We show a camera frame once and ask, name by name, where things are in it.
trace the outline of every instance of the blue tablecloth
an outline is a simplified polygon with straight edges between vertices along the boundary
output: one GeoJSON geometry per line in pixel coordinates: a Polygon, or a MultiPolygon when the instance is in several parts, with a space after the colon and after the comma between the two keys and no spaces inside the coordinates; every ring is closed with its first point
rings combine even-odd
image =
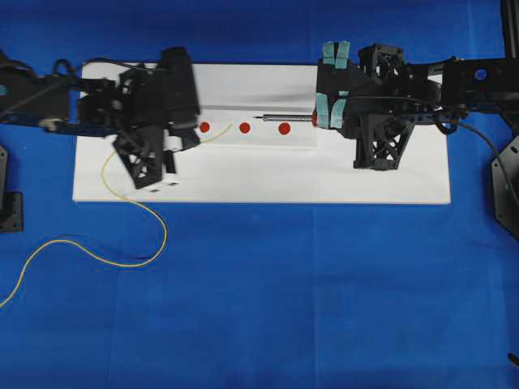
{"type": "MultiPolygon", "coordinates": [[[[315,63],[325,41],[398,45],[410,62],[504,56],[490,0],[3,0],[0,48],[39,74],[57,58],[315,63]]],[[[470,123],[504,146],[499,118],[470,123]]],[[[47,237],[112,259],[156,247],[126,204],[71,201],[75,139],[0,126],[25,232],[0,236],[0,296],[47,237]]],[[[492,218],[491,151],[448,139],[448,206],[157,204],[165,254],[117,271],[53,246],[0,310],[0,387],[512,388],[519,245],[492,218]]]]}

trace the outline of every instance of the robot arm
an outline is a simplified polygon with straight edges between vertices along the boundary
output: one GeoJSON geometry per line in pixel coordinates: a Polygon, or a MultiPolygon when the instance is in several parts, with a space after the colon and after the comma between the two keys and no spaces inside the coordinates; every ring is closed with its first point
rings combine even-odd
{"type": "MultiPolygon", "coordinates": [[[[94,58],[86,62],[111,62],[94,58]]],[[[105,137],[140,189],[162,180],[163,166],[175,173],[174,154],[164,150],[165,131],[182,140],[182,150],[197,146],[199,102],[191,60],[184,48],[162,52],[157,67],[128,66],[118,84],[81,79],[66,60],[54,73],[37,77],[19,61],[0,53],[0,122],[39,126],[52,134],[105,137]],[[65,65],[67,75],[58,72],[65,65]],[[86,93],[78,102],[78,122],[70,123],[70,91],[86,93]]]]}

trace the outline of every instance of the yellow cable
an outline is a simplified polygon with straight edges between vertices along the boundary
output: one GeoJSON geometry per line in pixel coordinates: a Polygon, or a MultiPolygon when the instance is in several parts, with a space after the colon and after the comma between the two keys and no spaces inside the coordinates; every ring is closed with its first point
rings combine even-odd
{"type": "Polygon", "coordinates": [[[48,241],[48,242],[44,243],[43,245],[41,245],[40,247],[38,247],[37,249],[35,249],[32,252],[32,254],[29,256],[27,261],[25,261],[24,267],[22,268],[22,271],[20,272],[19,277],[18,277],[18,281],[16,282],[16,286],[13,288],[11,294],[9,296],[7,296],[7,298],[5,300],[0,302],[0,308],[2,308],[5,304],[7,304],[16,295],[16,293],[19,290],[19,287],[22,284],[22,281],[24,280],[25,272],[27,271],[29,264],[44,248],[46,248],[48,246],[55,245],[58,243],[72,245],[72,246],[75,246],[78,249],[82,250],[83,252],[85,252],[86,254],[91,256],[92,258],[97,259],[98,261],[109,264],[111,266],[121,267],[121,268],[136,268],[136,267],[146,266],[146,265],[150,264],[151,262],[153,262],[162,253],[163,249],[165,248],[165,244],[168,240],[168,226],[166,225],[166,223],[162,220],[162,218],[158,215],[158,213],[153,211],[151,208],[146,207],[145,205],[143,205],[141,203],[137,203],[136,201],[130,200],[129,198],[116,193],[110,187],[110,185],[108,185],[108,182],[106,182],[106,179],[105,179],[106,166],[108,166],[108,163],[111,161],[111,159],[114,157],[114,155],[115,155],[115,152],[112,152],[112,154],[110,154],[110,156],[106,159],[105,164],[103,165],[103,169],[101,170],[101,180],[103,181],[103,185],[108,190],[108,192],[110,192],[115,197],[121,199],[122,201],[126,201],[128,203],[134,204],[137,207],[141,207],[157,218],[157,220],[161,224],[162,228],[164,229],[164,239],[162,240],[161,247],[157,250],[157,252],[150,259],[147,259],[141,263],[117,263],[114,261],[109,261],[108,259],[104,259],[104,258],[100,257],[99,255],[94,254],[86,247],[81,246],[78,242],[74,242],[74,241],[71,241],[68,239],[53,239],[52,241],[48,241]]]}
{"type": "Polygon", "coordinates": [[[225,135],[231,128],[233,128],[233,125],[230,124],[225,130],[223,130],[220,134],[218,134],[217,136],[213,137],[213,138],[209,138],[209,139],[205,139],[205,140],[201,140],[200,142],[201,143],[209,143],[209,142],[212,142],[212,141],[215,141],[217,140],[218,138],[220,138],[222,135],[225,135]]]}

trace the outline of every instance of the black cable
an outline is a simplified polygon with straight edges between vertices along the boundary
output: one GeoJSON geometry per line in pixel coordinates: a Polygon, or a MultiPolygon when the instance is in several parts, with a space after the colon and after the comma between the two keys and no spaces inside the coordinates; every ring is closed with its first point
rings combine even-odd
{"type": "Polygon", "coordinates": [[[161,69],[161,68],[148,69],[147,67],[134,66],[134,65],[127,64],[125,62],[115,61],[113,59],[108,59],[108,58],[103,58],[103,57],[89,59],[88,61],[86,61],[83,64],[83,66],[85,66],[89,63],[96,63],[96,62],[113,63],[114,65],[124,66],[124,67],[130,68],[130,69],[133,69],[135,71],[167,71],[167,69],[161,69]]]}
{"type": "Polygon", "coordinates": [[[474,132],[477,136],[479,136],[481,139],[483,139],[488,144],[488,146],[492,149],[492,151],[495,154],[495,158],[497,159],[497,162],[500,164],[501,170],[503,171],[504,179],[506,180],[510,193],[512,194],[513,201],[515,201],[516,205],[519,207],[519,198],[517,197],[517,193],[516,193],[515,189],[513,189],[512,181],[510,180],[510,177],[508,176],[508,173],[506,172],[506,169],[504,168],[503,161],[501,160],[501,157],[500,157],[500,152],[497,151],[497,148],[495,148],[492,141],[490,141],[490,139],[483,132],[481,132],[480,130],[478,130],[472,126],[469,126],[468,124],[458,123],[458,126],[465,127],[467,130],[474,132]]]}
{"type": "Polygon", "coordinates": [[[24,63],[24,62],[21,62],[21,61],[11,61],[11,60],[9,60],[7,62],[0,63],[0,69],[2,69],[4,67],[14,67],[14,68],[20,67],[22,69],[25,69],[32,78],[34,78],[34,79],[38,78],[38,76],[36,75],[36,72],[34,71],[34,69],[32,69],[27,63],[24,63]]]}
{"type": "Polygon", "coordinates": [[[54,67],[53,67],[53,75],[62,75],[60,72],[59,72],[59,67],[60,65],[64,65],[65,68],[66,68],[66,72],[68,73],[68,75],[72,75],[72,76],[75,76],[75,70],[74,68],[72,67],[71,63],[67,60],[67,59],[58,59],[55,63],[54,63],[54,67]]]}

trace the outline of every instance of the white board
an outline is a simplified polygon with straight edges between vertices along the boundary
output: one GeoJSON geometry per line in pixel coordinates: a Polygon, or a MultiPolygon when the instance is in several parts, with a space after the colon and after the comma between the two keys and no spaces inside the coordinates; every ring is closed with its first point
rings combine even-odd
{"type": "MultiPolygon", "coordinates": [[[[123,70],[91,64],[83,77],[118,79],[123,70]]],[[[203,110],[199,121],[211,127],[200,137],[232,129],[213,143],[175,153],[178,174],[166,180],[175,186],[135,190],[114,158],[106,177],[119,193],[148,202],[450,203],[446,137],[434,126],[415,127],[397,171],[353,169],[355,142],[336,131],[291,123],[290,133],[281,135],[279,123],[252,119],[311,113],[316,66],[195,64],[194,71],[203,110]],[[241,122],[251,124],[248,134],[238,129],[241,122]]],[[[75,201],[118,201],[100,179],[112,141],[78,138],[75,201]]]]}

